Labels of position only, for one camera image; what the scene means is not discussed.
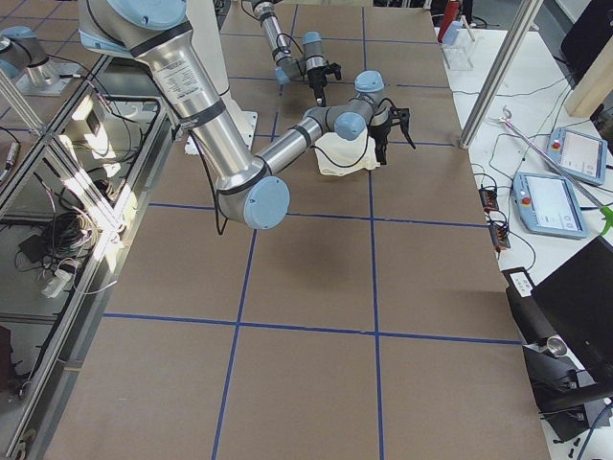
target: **metal pole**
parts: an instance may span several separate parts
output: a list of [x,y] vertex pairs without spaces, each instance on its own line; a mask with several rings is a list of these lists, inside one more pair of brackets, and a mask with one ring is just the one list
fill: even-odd
[[0,70],[0,94],[3,94],[11,107],[21,116],[28,128],[39,135],[45,132],[45,125],[38,118],[36,112],[26,102],[17,87],[12,84],[11,79]]
[[513,19],[511,29],[507,32],[507,36],[505,36],[505,40],[500,47],[498,56],[496,56],[494,63],[491,65],[491,69],[489,70],[488,77],[483,84],[479,97],[474,107],[472,107],[470,115],[468,115],[464,130],[460,136],[460,148],[468,149],[470,143],[477,134],[477,130],[486,117],[491,102],[496,96],[503,78],[507,75],[513,58],[517,54],[517,50],[526,32],[533,24],[534,18],[542,4],[543,0],[523,0],[519,6],[517,16]]

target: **green object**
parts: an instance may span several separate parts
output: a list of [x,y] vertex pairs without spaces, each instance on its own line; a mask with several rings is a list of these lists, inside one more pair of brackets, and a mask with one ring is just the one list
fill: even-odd
[[613,226],[613,211],[607,206],[602,206],[601,213],[604,216],[604,228],[601,231],[601,235],[606,235],[606,232]]

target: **red object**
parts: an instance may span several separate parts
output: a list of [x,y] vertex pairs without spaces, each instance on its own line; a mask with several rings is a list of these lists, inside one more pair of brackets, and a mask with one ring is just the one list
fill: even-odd
[[460,10],[460,0],[449,0],[447,6],[444,9],[443,22],[441,22],[441,28],[439,29],[439,36],[437,39],[439,43],[443,43],[443,37],[447,29],[453,21],[458,17],[458,11]]

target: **blue joint cap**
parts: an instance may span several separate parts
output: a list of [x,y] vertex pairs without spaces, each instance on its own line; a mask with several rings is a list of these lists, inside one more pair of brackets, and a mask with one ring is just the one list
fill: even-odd
[[4,31],[0,32],[0,34],[5,36],[6,38],[12,38],[12,39],[36,38],[36,34],[32,31],[32,29],[26,26],[9,27],[5,29]]
[[164,31],[180,24],[186,0],[107,0],[123,19],[152,31]]
[[287,214],[289,189],[279,177],[269,175],[254,185],[243,209],[245,223],[265,230],[277,226]]
[[130,52],[116,43],[109,41],[101,36],[91,35],[79,29],[80,42],[83,47],[96,53],[116,56],[118,58],[132,59]]
[[7,62],[3,59],[0,59],[0,70],[7,74],[7,77],[9,77],[9,79],[14,79],[16,76],[19,75],[19,69],[17,69],[10,62]]
[[288,84],[290,82],[287,73],[281,67],[275,68],[275,77],[277,77],[277,82],[281,85]]
[[366,129],[366,122],[355,112],[342,113],[334,122],[334,132],[347,141],[353,141]]
[[307,32],[303,35],[303,45],[308,45],[308,43],[314,43],[316,41],[322,41],[322,36],[319,32]]
[[355,91],[375,93],[383,89],[383,78],[376,70],[365,70],[355,78]]

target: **computer monitor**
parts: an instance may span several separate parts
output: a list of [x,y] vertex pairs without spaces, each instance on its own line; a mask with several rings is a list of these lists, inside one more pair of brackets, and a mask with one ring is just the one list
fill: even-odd
[[533,298],[594,381],[613,380],[613,246],[596,237]]

